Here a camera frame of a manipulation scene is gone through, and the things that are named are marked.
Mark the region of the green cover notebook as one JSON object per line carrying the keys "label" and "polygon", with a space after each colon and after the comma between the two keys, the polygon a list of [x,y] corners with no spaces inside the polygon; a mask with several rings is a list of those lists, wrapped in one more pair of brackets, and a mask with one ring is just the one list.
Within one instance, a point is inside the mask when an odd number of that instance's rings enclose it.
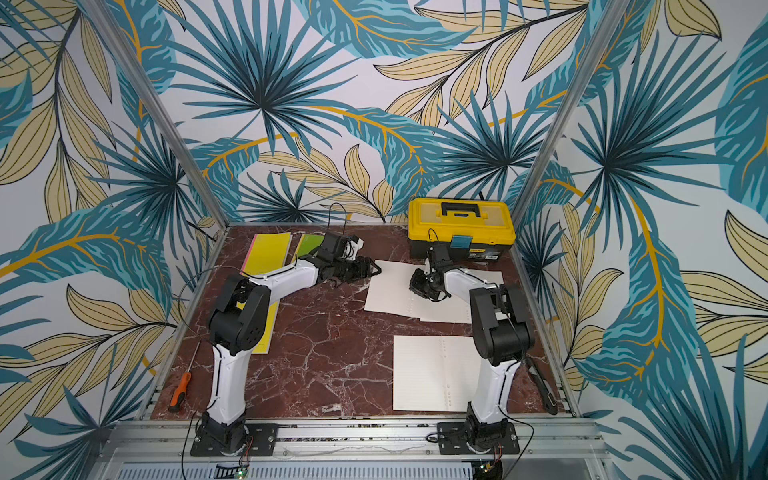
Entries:
{"label": "green cover notebook", "polygon": [[323,234],[308,234],[301,235],[298,246],[295,250],[294,257],[299,258],[309,254],[312,250],[319,247],[324,240]]}

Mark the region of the yellow notebook pink spine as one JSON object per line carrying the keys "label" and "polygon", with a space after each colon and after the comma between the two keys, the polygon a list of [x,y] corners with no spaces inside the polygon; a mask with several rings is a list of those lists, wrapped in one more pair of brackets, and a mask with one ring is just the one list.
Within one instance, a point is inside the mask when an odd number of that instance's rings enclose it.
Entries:
{"label": "yellow notebook pink spine", "polygon": [[253,237],[241,271],[249,276],[266,274],[285,265],[290,233],[257,234]]}

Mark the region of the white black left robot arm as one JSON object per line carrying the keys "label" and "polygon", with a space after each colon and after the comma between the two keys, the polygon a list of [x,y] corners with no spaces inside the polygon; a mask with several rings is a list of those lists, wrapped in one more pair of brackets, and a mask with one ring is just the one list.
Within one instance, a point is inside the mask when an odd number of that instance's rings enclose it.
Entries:
{"label": "white black left robot arm", "polygon": [[296,263],[262,276],[233,274],[227,278],[209,321],[214,377],[200,434],[235,452],[247,442],[245,383],[254,347],[266,331],[270,307],[299,290],[327,280],[354,283],[381,268],[368,257],[326,262],[305,255]]}

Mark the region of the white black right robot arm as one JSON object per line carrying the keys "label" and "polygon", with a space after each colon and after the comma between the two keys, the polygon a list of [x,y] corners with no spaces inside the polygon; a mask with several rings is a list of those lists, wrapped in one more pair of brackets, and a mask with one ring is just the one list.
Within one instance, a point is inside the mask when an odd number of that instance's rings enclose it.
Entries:
{"label": "white black right robot arm", "polygon": [[523,292],[458,267],[418,268],[409,289],[430,301],[456,297],[469,305],[472,338],[483,362],[460,438],[477,453],[494,449],[510,431],[507,402],[513,377],[534,344],[527,321],[517,316],[524,306]]}

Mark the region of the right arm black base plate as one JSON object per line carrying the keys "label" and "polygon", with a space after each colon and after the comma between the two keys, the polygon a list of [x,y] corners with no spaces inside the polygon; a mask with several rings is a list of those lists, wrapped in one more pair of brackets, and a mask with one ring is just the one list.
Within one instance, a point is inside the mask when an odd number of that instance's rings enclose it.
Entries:
{"label": "right arm black base plate", "polygon": [[434,438],[441,455],[490,455],[498,451],[511,455],[520,452],[515,428],[507,420],[475,427],[467,422],[441,422],[437,424]]}

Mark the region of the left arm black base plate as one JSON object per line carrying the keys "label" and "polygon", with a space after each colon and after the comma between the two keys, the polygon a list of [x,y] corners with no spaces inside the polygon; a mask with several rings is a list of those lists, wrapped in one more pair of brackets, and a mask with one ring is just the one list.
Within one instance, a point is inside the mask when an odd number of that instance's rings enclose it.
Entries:
{"label": "left arm black base plate", "polygon": [[278,425],[274,423],[246,423],[242,445],[224,447],[198,427],[189,453],[192,457],[270,457],[273,455]]}

